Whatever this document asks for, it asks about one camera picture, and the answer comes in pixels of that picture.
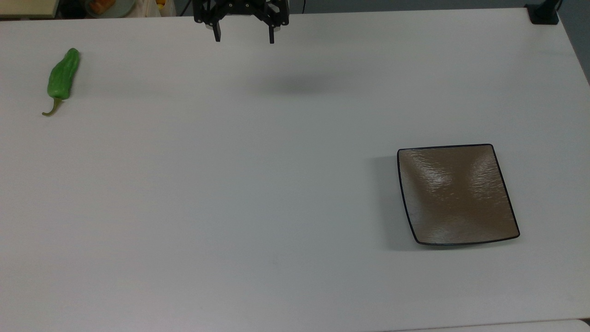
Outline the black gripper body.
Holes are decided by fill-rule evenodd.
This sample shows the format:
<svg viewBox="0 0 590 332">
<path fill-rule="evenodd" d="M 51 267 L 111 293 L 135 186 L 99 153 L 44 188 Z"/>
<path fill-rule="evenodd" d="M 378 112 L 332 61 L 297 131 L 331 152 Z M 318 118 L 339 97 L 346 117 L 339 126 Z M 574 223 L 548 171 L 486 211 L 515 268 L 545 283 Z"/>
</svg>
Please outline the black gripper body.
<svg viewBox="0 0 590 332">
<path fill-rule="evenodd" d="M 288 0 L 194 0 L 197 23 L 215 26 L 226 16 L 253 16 L 268 26 L 289 25 Z"/>
</svg>

